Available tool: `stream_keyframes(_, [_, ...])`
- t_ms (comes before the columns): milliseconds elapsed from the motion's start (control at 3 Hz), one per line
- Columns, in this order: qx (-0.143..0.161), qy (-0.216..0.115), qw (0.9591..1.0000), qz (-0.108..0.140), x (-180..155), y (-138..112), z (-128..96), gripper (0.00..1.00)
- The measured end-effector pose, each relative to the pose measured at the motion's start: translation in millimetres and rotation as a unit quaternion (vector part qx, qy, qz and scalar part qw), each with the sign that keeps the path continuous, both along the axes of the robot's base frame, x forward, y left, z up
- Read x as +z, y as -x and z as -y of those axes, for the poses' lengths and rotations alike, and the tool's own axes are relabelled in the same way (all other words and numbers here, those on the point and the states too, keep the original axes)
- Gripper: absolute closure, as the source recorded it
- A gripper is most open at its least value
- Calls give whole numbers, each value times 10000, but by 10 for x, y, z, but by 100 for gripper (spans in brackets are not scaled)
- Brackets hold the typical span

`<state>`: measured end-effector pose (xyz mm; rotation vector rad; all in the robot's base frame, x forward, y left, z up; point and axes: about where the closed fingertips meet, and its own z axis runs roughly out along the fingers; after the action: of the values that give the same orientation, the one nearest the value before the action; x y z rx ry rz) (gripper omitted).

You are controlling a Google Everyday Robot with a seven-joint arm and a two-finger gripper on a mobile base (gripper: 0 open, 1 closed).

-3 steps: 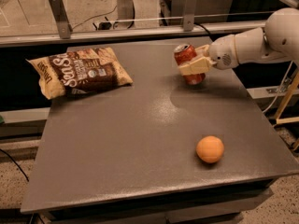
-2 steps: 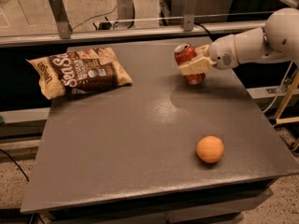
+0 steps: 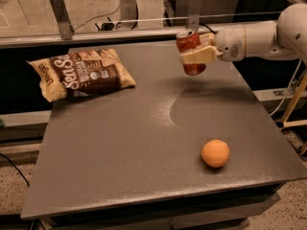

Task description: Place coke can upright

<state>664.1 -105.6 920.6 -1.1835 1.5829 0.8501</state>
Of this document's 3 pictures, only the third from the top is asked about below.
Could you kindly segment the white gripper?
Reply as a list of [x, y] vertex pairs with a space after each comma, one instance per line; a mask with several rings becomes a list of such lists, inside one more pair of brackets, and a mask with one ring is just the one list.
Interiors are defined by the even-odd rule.
[[201, 45], [195, 49], [187, 49], [179, 53], [183, 64], [203, 64], [215, 61], [239, 61], [245, 57], [246, 27], [223, 27], [216, 34], [200, 35]]

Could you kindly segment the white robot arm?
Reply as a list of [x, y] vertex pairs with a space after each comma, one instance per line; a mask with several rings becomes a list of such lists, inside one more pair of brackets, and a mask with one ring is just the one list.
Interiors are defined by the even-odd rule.
[[294, 4], [276, 21], [235, 23], [215, 34], [201, 35], [201, 45], [179, 55], [183, 64], [203, 64], [216, 59], [240, 61], [301, 59], [307, 63], [307, 4]]

